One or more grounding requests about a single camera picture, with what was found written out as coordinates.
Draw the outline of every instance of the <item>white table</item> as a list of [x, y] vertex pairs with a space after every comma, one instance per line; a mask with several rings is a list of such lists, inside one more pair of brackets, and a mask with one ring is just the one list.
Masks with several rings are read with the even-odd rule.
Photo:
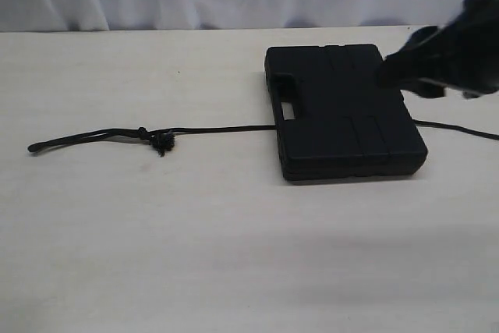
[[[274, 132], [28, 144], [105, 127], [271, 123], [273, 45], [415, 27], [0, 34], [0, 332], [483, 332], [499, 322], [499, 144], [422, 129], [413, 179], [290, 186]], [[417, 119], [499, 133], [499, 97]]]

